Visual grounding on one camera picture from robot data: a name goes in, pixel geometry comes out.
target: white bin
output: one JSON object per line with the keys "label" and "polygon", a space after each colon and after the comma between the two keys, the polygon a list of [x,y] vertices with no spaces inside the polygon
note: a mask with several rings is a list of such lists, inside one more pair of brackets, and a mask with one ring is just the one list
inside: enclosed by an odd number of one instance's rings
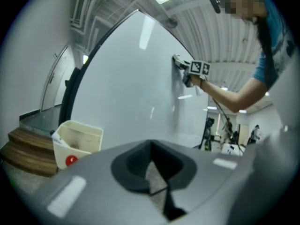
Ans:
{"label": "white bin", "polygon": [[52,134],[56,164],[60,169],[101,149],[103,130],[66,121]]}
{"label": "white bin", "polygon": [[245,148],[243,146],[238,147],[235,144],[224,143],[222,153],[243,156]]}

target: stair step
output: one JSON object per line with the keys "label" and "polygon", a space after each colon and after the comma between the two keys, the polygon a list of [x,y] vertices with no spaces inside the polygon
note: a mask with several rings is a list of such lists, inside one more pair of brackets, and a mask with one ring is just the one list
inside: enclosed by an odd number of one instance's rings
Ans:
{"label": "stair step", "polygon": [[17,128],[8,134],[9,140],[33,151],[54,155],[52,139],[37,135],[23,128]]}
{"label": "stair step", "polygon": [[0,154],[3,160],[29,173],[52,177],[57,172],[54,156],[32,151],[13,142],[5,144]]}

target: white wall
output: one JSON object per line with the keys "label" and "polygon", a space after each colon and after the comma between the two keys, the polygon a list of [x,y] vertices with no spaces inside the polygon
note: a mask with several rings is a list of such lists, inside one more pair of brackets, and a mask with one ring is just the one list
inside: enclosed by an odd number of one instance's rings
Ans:
{"label": "white wall", "polygon": [[39,109],[47,75],[70,41],[70,0],[31,0],[1,48],[0,147],[19,126],[19,115]]}
{"label": "white wall", "polygon": [[248,122],[249,134],[251,134],[253,128],[258,124],[264,137],[282,127],[281,119],[274,105],[248,115]]}
{"label": "white wall", "polygon": [[[214,113],[214,112],[208,112],[208,114],[207,114],[208,118],[213,118],[215,120],[214,124],[211,127],[212,135],[216,134],[216,130],[217,130],[217,126],[218,126],[218,116],[219,116],[219,114]],[[232,130],[233,130],[233,132],[235,132],[236,131],[236,116],[235,115],[227,115],[227,117],[230,118],[230,121],[232,123]],[[221,119],[220,119],[220,126],[219,126],[219,131],[218,131],[219,134],[222,134],[222,128],[224,126],[224,123],[222,120],[224,120],[224,122],[226,122],[226,118],[224,115],[222,115]]]}
{"label": "white wall", "polygon": [[249,121],[248,121],[248,115],[246,114],[238,114],[236,116],[236,123],[237,124],[243,124],[243,125],[248,125]]}
{"label": "white wall", "polygon": [[83,66],[83,53],[75,49],[75,45],[71,45],[75,66],[79,69]]}

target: black rubber seal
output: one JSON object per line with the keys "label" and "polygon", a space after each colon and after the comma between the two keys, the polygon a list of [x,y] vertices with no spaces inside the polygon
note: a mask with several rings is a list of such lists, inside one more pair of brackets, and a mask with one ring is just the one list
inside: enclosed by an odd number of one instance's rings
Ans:
{"label": "black rubber seal", "polygon": [[117,156],[111,171],[125,189],[149,194],[150,185],[145,176],[151,161],[168,184],[169,191],[186,188],[197,171],[194,160],[157,140],[147,140]]}

